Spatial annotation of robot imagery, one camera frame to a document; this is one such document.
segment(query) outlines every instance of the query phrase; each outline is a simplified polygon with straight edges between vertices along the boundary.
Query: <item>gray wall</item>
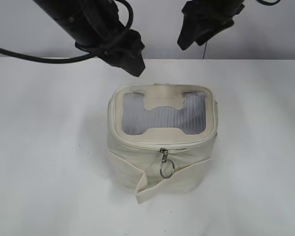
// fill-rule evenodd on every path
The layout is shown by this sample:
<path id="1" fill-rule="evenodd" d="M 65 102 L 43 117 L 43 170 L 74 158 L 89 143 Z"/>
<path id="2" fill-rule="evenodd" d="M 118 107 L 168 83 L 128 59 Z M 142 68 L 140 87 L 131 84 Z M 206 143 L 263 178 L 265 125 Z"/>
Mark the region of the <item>gray wall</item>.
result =
<path id="1" fill-rule="evenodd" d="M 145 58 L 202 59 L 204 48 L 177 46 L 186 0 L 129 0 L 133 29 L 146 45 Z M 274 7 L 246 0 L 235 26 L 212 39 L 207 59 L 295 59 L 295 0 Z M 127 13 L 120 7 L 120 17 Z M 0 47 L 41 57 L 81 55 L 74 41 L 32 0 L 0 0 Z"/>

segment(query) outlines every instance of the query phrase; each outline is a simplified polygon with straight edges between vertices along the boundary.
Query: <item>cream canvas bag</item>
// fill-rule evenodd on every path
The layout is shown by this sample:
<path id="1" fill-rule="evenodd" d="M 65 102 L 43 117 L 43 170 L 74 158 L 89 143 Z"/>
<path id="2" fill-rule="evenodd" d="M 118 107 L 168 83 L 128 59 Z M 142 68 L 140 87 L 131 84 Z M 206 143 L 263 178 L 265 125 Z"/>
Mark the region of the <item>cream canvas bag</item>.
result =
<path id="1" fill-rule="evenodd" d="M 138 203 L 191 191 L 203 180 L 217 136 L 217 104 L 207 88 L 121 88 L 108 110 L 108 147 L 117 180 Z"/>

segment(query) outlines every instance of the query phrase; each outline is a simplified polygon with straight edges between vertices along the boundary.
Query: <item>white table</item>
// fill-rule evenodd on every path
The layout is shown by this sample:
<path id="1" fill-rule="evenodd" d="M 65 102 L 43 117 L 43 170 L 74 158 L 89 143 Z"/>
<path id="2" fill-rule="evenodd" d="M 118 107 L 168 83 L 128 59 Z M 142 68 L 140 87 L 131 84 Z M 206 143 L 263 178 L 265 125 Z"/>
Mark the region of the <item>white table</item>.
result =
<path id="1" fill-rule="evenodd" d="M 0 58 L 0 236 L 295 236 L 295 61 Z M 187 194 L 138 205 L 107 162 L 120 86 L 196 84 L 219 105 L 213 167 Z"/>

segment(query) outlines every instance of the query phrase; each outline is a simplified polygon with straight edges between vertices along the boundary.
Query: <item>zipper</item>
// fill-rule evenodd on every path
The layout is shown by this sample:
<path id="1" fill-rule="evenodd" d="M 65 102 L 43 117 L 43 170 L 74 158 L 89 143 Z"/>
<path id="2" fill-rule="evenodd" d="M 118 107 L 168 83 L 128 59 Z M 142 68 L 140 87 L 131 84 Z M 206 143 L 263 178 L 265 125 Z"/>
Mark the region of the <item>zipper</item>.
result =
<path id="1" fill-rule="evenodd" d="M 168 159 L 169 151 L 166 148 L 161 148 L 160 152 L 163 153 L 163 158 L 162 158 L 161 166 L 159 168 L 160 174 L 161 174 L 161 176 L 163 178 L 170 178 L 175 173 L 175 164 L 174 164 L 174 162 L 171 159 Z M 172 172 L 171 172 L 171 174 L 169 176 L 166 176 L 163 173 L 164 164 L 166 164 L 167 162 L 170 162 L 172 164 Z"/>

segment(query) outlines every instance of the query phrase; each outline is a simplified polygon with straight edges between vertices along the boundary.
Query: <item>zipper track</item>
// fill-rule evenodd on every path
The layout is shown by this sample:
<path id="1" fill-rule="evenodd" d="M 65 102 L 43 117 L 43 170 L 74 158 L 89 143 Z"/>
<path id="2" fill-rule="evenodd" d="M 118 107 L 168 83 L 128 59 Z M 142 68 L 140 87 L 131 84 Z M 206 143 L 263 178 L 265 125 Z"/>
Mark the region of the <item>zipper track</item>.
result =
<path id="1" fill-rule="evenodd" d="M 111 134 L 123 145 L 129 148 L 135 148 L 135 149 L 145 149 L 145 150 L 154 150 L 154 151 L 160 151 L 160 149 L 165 148 L 167 150 L 187 150 L 187 149 L 191 149 L 193 147 L 200 147 L 203 146 L 207 143 L 209 143 L 211 141 L 212 138 L 214 138 L 216 136 L 216 132 L 214 135 L 211 135 L 209 138 L 203 140 L 203 141 L 198 141 L 198 142 L 190 142 L 187 144 L 167 144 L 167 145 L 160 145 L 160 144 L 130 144 L 132 142 L 130 141 L 124 141 L 123 139 L 121 139 L 116 131 L 115 131 L 115 100 L 114 98 L 112 98 L 111 100 L 111 107 L 110 107 L 110 116 L 113 117 L 114 119 L 109 118 L 110 123 L 110 127 L 111 127 Z M 171 146 L 179 146 L 182 148 L 170 148 Z"/>

